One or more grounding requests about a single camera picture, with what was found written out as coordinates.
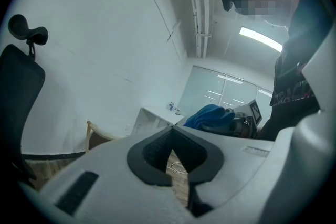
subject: ceiling light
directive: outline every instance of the ceiling light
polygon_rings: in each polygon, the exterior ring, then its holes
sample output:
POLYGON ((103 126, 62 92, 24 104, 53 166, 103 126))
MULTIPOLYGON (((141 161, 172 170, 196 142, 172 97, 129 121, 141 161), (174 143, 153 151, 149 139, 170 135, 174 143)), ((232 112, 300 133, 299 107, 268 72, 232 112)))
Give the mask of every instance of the ceiling light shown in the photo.
POLYGON ((265 94, 265 95, 268 95, 269 97, 272 97, 272 94, 271 94, 271 93, 265 92, 265 91, 263 91, 263 90, 259 90, 258 92, 261 92, 261 93, 263 93, 263 94, 265 94))
POLYGON ((222 78, 222 79, 227 79, 229 81, 233 81, 233 82, 238 83, 238 84, 242 84, 243 83, 242 81, 235 80, 235 79, 232 79, 232 78, 228 78, 228 77, 225 77, 225 76, 222 76, 222 75, 218 75, 218 77, 222 78))
POLYGON ((205 97, 208 97, 208 98, 210 98, 210 99, 214 99, 214 100, 215 100, 215 98, 212 98, 212 97, 209 97, 209 96, 206 96, 206 95, 205 95, 205 97))
POLYGON ((228 105, 231 105, 231 106, 233 106, 232 104, 229 104, 229 103, 226 103, 226 102, 223 102, 224 104, 228 104, 228 105))
POLYGON ((210 93, 214 93, 214 94, 216 94, 216 95, 220 95, 220 96, 222 96, 221 94, 219 94, 219 93, 217 93, 217 92, 212 92, 212 91, 208 91, 208 92, 210 92, 210 93))
POLYGON ((245 104, 244 102, 241 102, 241 101, 236 100, 236 99, 232 99, 232 100, 233 100, 233 101, 237 101, 237 102, 242 103, 242 104, 245 104))
POLYGON ((270 39, 269 37, 266 37, 258 32, 255 32, 253 30, 247 29, 245 27, 242 27, 239 32, 241 35, 253 38, 257 41, 260 41, 269 47, 276 49, 277 51, 282 51, 282 45, 274 41, 273 39, 270 39))

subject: wooden chair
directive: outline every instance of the wooden chair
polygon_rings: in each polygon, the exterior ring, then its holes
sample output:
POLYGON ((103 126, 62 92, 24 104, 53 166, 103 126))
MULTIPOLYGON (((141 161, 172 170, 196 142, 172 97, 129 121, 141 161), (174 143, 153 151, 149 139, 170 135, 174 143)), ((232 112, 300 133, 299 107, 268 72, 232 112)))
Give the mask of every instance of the wooden chair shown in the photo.
POLYGON ((96 134, 102 138, 98 144, 102 144, 107 141, 118 140, 118 139, 123 138, 121 136, 116 136, 108 132, 105 132, 104 130, 102 130, 101 128, 99 128, 97 125, 93 124, 90 121, 87 121, 87 124, 88 124, 88 128, 86 132, 85 153, 89 152, 89 143, 90 143, 90 139, 93 134, 96 134))

